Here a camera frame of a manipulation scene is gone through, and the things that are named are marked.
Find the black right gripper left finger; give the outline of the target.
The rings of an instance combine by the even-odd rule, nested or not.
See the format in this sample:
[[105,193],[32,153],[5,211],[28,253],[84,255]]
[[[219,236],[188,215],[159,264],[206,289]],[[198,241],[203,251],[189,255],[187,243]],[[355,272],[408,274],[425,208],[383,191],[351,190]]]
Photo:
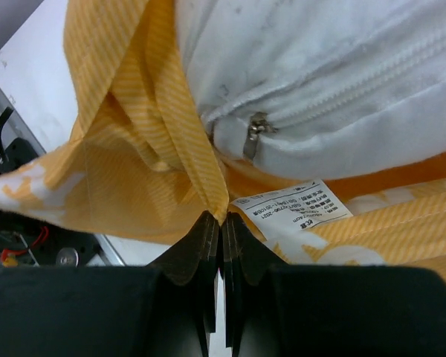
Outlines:
[[207,356],[219,224],[203,213],[146,266],[0,271],[0,356]]

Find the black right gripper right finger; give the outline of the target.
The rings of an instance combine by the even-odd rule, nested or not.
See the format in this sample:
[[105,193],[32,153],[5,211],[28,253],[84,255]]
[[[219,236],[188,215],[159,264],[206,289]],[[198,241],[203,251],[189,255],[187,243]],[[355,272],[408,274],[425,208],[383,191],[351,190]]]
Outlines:
[[221,238],[234,356],[446,356],[446,282],[434,271],[290,265],[237,213]]

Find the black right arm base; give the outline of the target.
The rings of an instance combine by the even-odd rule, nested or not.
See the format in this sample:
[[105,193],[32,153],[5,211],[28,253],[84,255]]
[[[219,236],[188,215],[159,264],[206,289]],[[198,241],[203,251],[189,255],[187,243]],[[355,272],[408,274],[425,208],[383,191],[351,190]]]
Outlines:
[[0,211],[0,269],[84,266],[102,249],[92,234]]

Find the white pillow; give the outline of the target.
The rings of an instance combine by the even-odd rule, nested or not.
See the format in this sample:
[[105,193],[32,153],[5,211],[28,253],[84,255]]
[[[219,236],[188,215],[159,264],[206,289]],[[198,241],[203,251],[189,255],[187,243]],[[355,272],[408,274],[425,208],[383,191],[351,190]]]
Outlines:
[[446,1],[177,1],[214,147],[287,179],[446,152]]

